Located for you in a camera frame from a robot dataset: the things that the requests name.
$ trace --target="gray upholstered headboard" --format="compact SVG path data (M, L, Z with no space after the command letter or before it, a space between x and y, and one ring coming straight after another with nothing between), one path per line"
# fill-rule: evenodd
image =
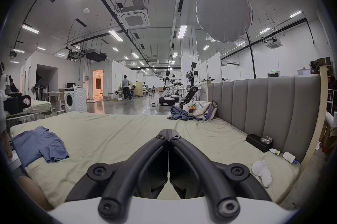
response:
M302 161L316 126L319 75L284 76L210 83L216 116L247 134L268 135L273 148Z

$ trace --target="label sticker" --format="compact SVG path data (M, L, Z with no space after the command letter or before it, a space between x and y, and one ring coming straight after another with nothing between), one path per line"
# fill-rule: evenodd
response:
M24 104L30 105L30 100L28 98L25 98L22 102Z

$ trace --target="man in gray shirt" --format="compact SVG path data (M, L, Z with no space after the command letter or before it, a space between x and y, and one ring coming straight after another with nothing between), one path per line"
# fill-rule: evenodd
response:
M130 93L130 89L129 89L129 80L126 79L126 75L124 75L124 79L122 80L122 88L123 88L123 95L124 95L124 99L127 100L127 95L129 96L129 99L132 100L132 96Z

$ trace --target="bed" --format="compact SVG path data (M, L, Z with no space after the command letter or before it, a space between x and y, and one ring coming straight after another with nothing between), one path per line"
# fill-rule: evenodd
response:
M32 100L32 104L28 108L24 108L21 113L14 115L7 115L7 118L18 117L23 115L35 114L35 113L45 113L50 114L52 111L52 104L48 101L43 100Z
M265 160L273 179L266 190L274 202L280 203L306 165L313 144L316 146L317 133L322 130L326 109L326 104L320 102L325 96L322 78L324 75L321 79L314 75L212 83L208 85L208 95L216 100L219 110L218 118L208 122L173 121L159 115L69 112L16 125L11 128L11 135L43 126L64 141L69 159L46 163L39 158L26 167L27 174L53 206L65 201L90 165L126 160L166 128L177 130L212 161L238 162L251 170L255 161ZM290 164L281 156L258 150L245 141L250 133L269 134L282 152L296 155L301 164Z

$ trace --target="black pants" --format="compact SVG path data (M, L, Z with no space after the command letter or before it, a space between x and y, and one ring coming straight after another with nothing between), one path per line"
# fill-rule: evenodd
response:
M132 99L129 87L123 87L123 95L124 99L127 99L127 95L129 96L129 99Z

